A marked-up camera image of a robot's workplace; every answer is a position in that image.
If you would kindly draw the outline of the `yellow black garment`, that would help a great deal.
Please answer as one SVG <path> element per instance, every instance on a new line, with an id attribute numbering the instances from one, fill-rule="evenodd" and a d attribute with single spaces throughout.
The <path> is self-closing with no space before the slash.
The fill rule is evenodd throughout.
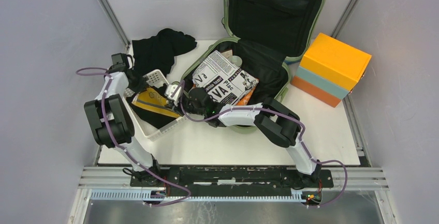
<path id="1" fill-rule="evenodd" d="M 144 92 L 137 93 L 131 102 L 134 106 L 152 113 L 172 118 L 180 117 L 166 107 L 167 99 L 153 87 L 148 87 Z"/>

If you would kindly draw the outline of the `white plastic basket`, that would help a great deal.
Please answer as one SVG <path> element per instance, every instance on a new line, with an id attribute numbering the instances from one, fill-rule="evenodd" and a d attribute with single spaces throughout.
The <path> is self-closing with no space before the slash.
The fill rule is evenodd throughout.
<path id="1" fill-rule="evenodd" d="M 167 99 L 162 94 L 169 82 L 160 70 L 155 69 L 144 77 L 148 86 L 146 91 L 139 94 L 127 88 L 124 98 L 135 126 L 135 137 L 155 141 L 186 118 L 166 109 Z"/>

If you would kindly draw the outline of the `black white newspaper-print garment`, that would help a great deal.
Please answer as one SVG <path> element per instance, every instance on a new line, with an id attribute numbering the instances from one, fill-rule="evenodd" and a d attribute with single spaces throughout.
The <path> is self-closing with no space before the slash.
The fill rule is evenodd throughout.
<path id="1" fill-rule="evenodd" d="M 219 51 L 209 54 L 192 73 L 194 87 L 206 88 L 226 86 L 235 94 L 244 95 L 256 88 L 259 80 L 240 67 L 234 65 Z"/>

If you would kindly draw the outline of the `orange white garment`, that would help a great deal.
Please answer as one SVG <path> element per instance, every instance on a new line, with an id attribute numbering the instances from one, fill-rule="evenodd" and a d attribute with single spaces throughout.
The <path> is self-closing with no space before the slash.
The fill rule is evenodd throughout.
<path id="1" fill-rule="evenodd" d="M 254 88 L 241 95 L 240 93 L 235 94 L 226 86 L 215 86 L 209 91 L 207 91 L 207 87 L 194 87 L 189 91 L 189 99 L 197 107 L 212 107 L 219 103 L 244 106 L 248 104 L 253 92 Z"/>

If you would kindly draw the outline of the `green hard-shell suitcase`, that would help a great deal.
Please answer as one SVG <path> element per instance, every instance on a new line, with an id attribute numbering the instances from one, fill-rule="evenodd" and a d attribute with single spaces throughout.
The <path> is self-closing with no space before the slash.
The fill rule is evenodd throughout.
<path id="1" fill-rule="evenodd" d="M 227 37 L 211 45 L 183 74 L 184 94 L 192 75 L 214 51 L 232 51 L 242 69 L 258 79 L 249 104 L 282 101 L 292 75 L 288 64 L 302 59 L 326 0 L 223 0 Z"/>

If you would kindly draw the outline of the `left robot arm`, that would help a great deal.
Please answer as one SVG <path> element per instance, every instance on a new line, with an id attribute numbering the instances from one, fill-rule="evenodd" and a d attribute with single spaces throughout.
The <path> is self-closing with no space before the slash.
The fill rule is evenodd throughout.
<path id="1" fill-rule="evenodd" d="M 112 65 L 96 68 L 96 76 L 104 76 L 105 83 L 98 96 L 84 104 L 85 114 L 98 145 L 119 152 L 132 168 L 123 172 L 140 183 L 157 186 L 163 173 L 154 156 L 147 152 L 135 138 L 133 120 L 124 103 L 124 92 L 130 88 L 135 93 L 144 92 L 147 79 L 133 70 L 134 58 L 129 54 L 112 55 Z"/>

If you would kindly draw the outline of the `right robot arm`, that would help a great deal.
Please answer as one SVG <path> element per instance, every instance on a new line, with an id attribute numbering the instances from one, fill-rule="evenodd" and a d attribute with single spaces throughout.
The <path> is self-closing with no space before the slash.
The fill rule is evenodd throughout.
<path id="1" fill-rule="evenodd" d="M 189 117 L 200 115 L 200 122 L 212 127 L 256 127 L 274 145 L 285 148 L 299 172 L 299 181 L 306 187 L 314 186 L 320 179 L 321 165 L 303 142 L 305 125 L 293 111 L 274 98 L 263 102 L 237 106 L 216 102 L 203 88 L 193 88 L 188 94 L 182 85 L 166 88 L 168 108 Z"/>

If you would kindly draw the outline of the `black cloth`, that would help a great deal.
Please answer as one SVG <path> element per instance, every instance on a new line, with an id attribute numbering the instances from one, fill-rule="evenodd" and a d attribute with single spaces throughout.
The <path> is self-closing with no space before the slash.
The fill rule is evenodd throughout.
<path id="1" fill-rule="evenodd" d="M 188 34 L 165 28 L 147 39 L 133 40 L 134 71 L 145 75 L 160 70 L 167 76 L 175 64 L 175 57 L 197 47 L 196 39 Z"/>

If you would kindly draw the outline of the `round pale green jar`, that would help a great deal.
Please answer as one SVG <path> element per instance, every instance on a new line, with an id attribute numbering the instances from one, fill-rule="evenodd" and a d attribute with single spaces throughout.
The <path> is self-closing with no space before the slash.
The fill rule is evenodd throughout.
<path id="1" fill-rule="evenodd" d="M 242 66 L 243 61 L 242 61 L 242 58 L 239 56 L 233 55 L 233 56 L 229 57 L 229 60 L 237 67 Z"/>

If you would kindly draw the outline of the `orange blue stacked box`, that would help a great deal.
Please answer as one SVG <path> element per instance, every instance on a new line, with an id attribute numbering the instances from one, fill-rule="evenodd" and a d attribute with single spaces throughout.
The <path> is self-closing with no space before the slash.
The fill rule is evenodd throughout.
<path id="1" fill-rule="evenodd" d="M 320 33 L 306 50 L 291 85 L 335 108 L 362 79 L 371 58 Z"/>

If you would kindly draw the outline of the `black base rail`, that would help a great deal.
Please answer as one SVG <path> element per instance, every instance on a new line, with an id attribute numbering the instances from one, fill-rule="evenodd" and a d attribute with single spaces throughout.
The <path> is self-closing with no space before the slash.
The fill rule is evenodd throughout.
<path id="1" fill-rule="evenodd" d="M 387 191 L 384 172 L 371 167 L 324 167 L 312 182 L 286 166 L 167 166 L 163 181 L 140 182 L 127 167 L 86 167 L 79 188 L 93 200 L 299 202 L 318 205 L 350 191 Z"/>

